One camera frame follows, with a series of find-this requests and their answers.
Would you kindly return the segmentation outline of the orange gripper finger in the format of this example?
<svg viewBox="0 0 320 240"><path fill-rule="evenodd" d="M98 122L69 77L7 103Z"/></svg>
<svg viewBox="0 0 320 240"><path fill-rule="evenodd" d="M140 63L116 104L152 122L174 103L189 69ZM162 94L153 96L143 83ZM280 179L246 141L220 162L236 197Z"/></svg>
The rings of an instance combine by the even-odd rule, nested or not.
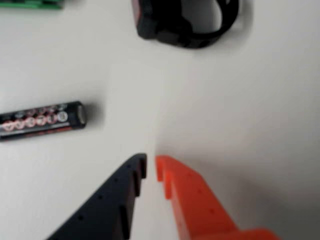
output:
<svg viewBox="0 0 320 240"><path fill-rule="evenodd" d="M155 163L181 240L278 239L265 228L239 229L204 178L186 164L168 155L156 156Z"/></svg>

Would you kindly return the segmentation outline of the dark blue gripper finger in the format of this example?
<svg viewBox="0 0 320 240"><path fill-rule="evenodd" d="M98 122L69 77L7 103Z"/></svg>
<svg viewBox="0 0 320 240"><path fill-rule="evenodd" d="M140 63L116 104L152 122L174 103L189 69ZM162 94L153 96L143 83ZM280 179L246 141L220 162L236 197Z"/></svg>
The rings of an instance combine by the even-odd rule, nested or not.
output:
<svg viewBox="0 0 320 240"><path fill-rule="evenodd" d="M126 160L91 197L50 236L50 240L128 240L135 200L147 177L147 155Z"/></svg>

